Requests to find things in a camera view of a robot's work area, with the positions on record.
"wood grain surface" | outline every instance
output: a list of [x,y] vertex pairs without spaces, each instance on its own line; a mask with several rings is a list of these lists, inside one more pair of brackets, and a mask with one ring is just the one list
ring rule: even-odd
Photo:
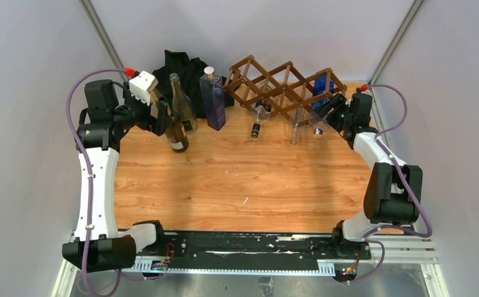
[[[346,85],[350,98],[361,84]],[[226,113],[219,132],[200,119],[184,153],[140,129],[123,139],[118,227],[160,220],[178,230],[330,232],[362,209],[371,171],[334,130],[316,139],[306,126],[292,145],[290,123],[277,117],[253,139],[248,111],[236,103]]]

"wooden wine rack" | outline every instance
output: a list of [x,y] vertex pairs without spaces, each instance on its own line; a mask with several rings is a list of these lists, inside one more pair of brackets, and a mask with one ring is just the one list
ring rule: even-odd
[[[244,65],[244,71],[243,73],[241,73],[240,68]],[[247,74],[250,67],[255,67],[261,73],[261,75],[253,80],[249,79],[247,77]],[[283,83],[281,84],[274,78],[274,75],[282,71],[285,71],[285,78],[283,80]],[[290,73],[292,73],[298,79],[297,82],[293,82],[291,84],[288,83],[287,80]],[[323,76],[327,76],[327,87],[325,92],[316,96],[305,98],[307,90],[313,93],[314,88],[313,85],[311,85],[311,82]],[[259,88],[257,84],[263,81],[264,83],[262,88]],[[331,81],[334,81],[333,92],[329,91]],[[274,85],[275,88],[268,88],[269,82]],[[240,87],[242,84],[245,84],[246,91],[243,96],[239,96],[235,93],[235,90],[237,90],[238,87]],[[300,95],[295,91],[295,89],[297,88],[301,88]],[[272,112],[270,114],[271,118],[281,115],[288,121],[291,121],[292,118],[288,114],[289,112],[294,111],[299,107],[303,107],[303,109],[307,113],[310,113],[312,103],[323,100],[325,98],[331,99],[335,93],[339,92],[345,96],[347,86],[342,84],[342,82],[338,79],[334,72],[332,72],[331,68],[326,68],[305,78],[294,67],[291,61],[288,61],[272,69],[271,71],[266,71],[265,68],[263,68],[254,59],[253,55],[249,55],[247,58],[242,59],[241,61],[230,67],[227,81],[225,82],[223,89],[227,94],[232,96],[240,104],[241,107],[246,108],[249,111],[252,110],[251,105],[253,103],[265,100],[268,104],[272,106]],[[248,96],[251,90],[255,93],[255,96],[249,99]],[[309,123],[309,117],[305,116],[304,118],[306,119],[300,121],[300,125]]]

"black fabric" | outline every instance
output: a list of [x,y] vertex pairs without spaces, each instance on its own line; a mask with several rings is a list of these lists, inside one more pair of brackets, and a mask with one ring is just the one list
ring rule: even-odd
[[[165,66],[154,70],[152,74],[159,80],[157,89],[165,96],[169,104],[172,104],[172,87],[170,85],[169,75],[177,73],[181,86],[185,94],[190,98],[194,113],[198,118],[205,118],[205,107],[201,97],[201,88],[199,87],[199,78],[203,76],[203,69],[207,63],[199,58],[189,59],[185,52],[174,53],[165,50]],[[225,93],[225,107],[233,106],[234,99]]]

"white bottle cap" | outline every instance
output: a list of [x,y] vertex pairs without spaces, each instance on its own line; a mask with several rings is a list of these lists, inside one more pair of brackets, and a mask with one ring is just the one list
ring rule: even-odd
[[207,78],[211,79],[214,77],[214,67],[205,67],[205,69],[203,70],[203,72],[205,72],[205,75],[207,76]]

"gray floor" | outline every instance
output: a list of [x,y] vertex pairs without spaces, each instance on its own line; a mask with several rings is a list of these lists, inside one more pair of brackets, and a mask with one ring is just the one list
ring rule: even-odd
[[[359,275],[372,269],[360,264]],[[115,272],[91,273],[89,280],[98,293],[111,291]],[[367,280],[348,287],[330,277],[259,277],[255,275],[167,275],[156,281],[121,280],[114,296],[158,297],[283,297],[283,296],[429,296],[420,266],[416,264],[384,264]],[[71,296],[85,296],[77,289]]]

